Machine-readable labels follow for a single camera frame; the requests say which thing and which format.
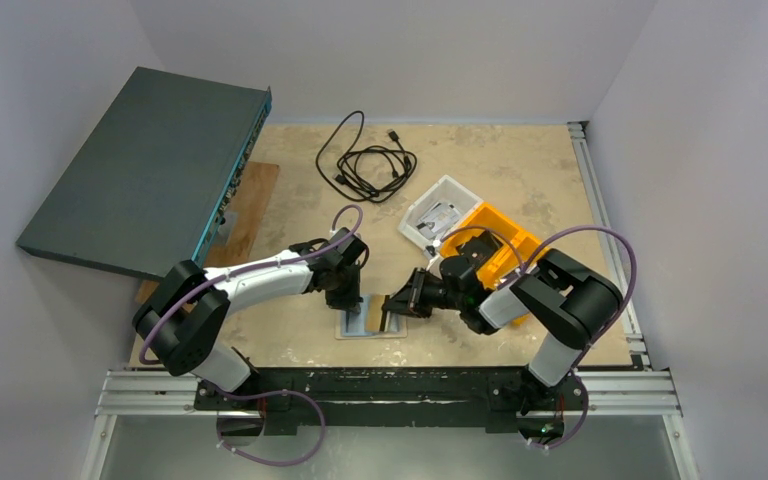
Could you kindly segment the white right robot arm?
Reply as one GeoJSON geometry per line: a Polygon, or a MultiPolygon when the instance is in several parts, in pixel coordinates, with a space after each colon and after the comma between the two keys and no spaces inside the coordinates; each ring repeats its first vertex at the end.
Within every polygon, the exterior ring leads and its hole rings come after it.
{"type": "Polygon", "coordinates": [[[524,381],[553,388],[624,308],[613,282],[552,248],[533,270],[495,289],[481,282],[477,262],[464,255],[443,259],[438,274],[416,268],[400,290],[385,297],[381,310],[412,318],[452,310],[482,335],[530,314],[547,335],[525,367],[524,381]]]}

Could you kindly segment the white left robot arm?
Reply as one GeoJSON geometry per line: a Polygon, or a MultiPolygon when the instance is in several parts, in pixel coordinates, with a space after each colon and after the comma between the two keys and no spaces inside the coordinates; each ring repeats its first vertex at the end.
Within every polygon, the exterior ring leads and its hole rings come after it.
{"type": "Polygon", "coordinates": [[[232,314],[266,301],[322,292],[328,308],[358,311],[366,243],[341,228],[328,239],[290,245],[276,255],[232,267],[175,264],[132,319],[147,350],[172,376],[191,373],[234,392],[255,369],[222,344],[219,333],[232,314]]]}

